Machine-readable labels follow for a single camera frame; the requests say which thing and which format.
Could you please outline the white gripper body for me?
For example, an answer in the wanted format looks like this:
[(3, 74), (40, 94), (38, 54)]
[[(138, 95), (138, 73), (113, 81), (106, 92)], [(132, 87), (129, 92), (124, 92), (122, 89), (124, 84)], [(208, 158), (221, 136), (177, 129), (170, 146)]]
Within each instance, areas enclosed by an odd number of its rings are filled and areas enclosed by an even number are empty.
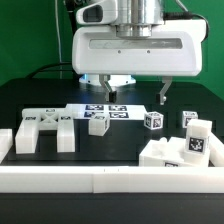
[(168, 20), (148, 38), (120, 38), (112, 26), (80, 28), (72, 65), (79, 74), (196, 76), (202, 69), (204, 22)]

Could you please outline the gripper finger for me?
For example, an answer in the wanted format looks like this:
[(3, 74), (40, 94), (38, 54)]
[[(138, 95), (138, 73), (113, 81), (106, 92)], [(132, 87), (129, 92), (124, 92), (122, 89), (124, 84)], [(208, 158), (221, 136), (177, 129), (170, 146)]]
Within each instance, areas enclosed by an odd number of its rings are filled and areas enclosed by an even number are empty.
[(156, 101), (163, 105), (166, 102), (166, 92), (168, 91), (169, 87), (172, 84), (172, 78), (171, 77), (163, 77), (162, 78), (163, 87), (160, 90), (159, 93), (156, 94)]
[(112, 89), (109, 84), (109, 75), (100, 75), (99, 82), (105, 91), (105, 99), (107, 102), (114, 103), (116, 101), (116, 92)]

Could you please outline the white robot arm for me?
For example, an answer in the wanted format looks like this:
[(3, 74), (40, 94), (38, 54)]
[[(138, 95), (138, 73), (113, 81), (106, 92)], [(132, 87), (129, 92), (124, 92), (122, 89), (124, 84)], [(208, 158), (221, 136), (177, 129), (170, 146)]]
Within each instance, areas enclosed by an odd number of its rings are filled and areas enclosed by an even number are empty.
[(94, 75), (109, 102), (116, 100), (111, 77), (160, 76), (159, 103), (174, 76), (196, 76), (202, 69), (202, 42), (209, 23), (181, 0), (179, 12), (167, 12), (164, 0), (65, 0), (73, 30), (72, 66)]

